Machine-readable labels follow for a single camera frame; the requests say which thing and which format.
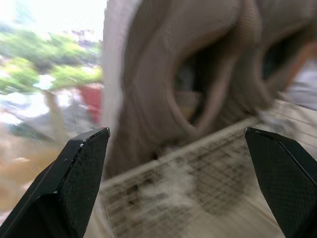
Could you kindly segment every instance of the blurred background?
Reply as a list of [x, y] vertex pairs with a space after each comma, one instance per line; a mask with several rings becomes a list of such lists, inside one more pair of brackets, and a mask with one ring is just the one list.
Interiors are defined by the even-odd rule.
[[105, 7], [0, 0], [0, 224], [66, 141], [99, 123]]

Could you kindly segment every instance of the metal mesh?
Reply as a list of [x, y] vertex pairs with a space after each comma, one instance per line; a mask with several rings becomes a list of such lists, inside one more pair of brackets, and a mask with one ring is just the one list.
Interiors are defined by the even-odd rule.
[[[266, 112], [275, 119], [292, 121], [299, 142], [311, 153], [316, 127], [310, 121], [313, 111], [278, 101]], [[256, 181], [244, 128], [257, 126], [274, 130], [269, 123], [251, 118], [228, 127], [201, 141], [173, 152], [158, 161], [115, 177], [101, 186], [97, 199], [116, 238], [128, 237], [283, 237]], [[155, 193], [147, 201], [151, 218], [144, 212], [142, 191], [148, 185], [159, 190], [162, 181], [173, 187], [179, 181], [164, 177], [164, 169], [186, 165], [193, 184], [183, 194], [187, 206], [163, 206], [163, 196]]]

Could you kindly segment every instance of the gray fabric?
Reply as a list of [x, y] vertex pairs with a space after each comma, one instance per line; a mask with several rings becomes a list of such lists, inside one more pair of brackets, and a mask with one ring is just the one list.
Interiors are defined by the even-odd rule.
[[295, 104], [317, 111], [317, 60], [305, 64], [287, 95]]

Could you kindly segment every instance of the tree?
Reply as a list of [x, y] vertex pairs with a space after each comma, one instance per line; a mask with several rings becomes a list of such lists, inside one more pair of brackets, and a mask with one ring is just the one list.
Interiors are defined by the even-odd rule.
[[39, 81], [39, 75], [33, 69], [32, 63], [23, 58], [14, 58], [2, 67], [7, 76], [0, 77], [0, 92], [34, 91], [33, 85]]

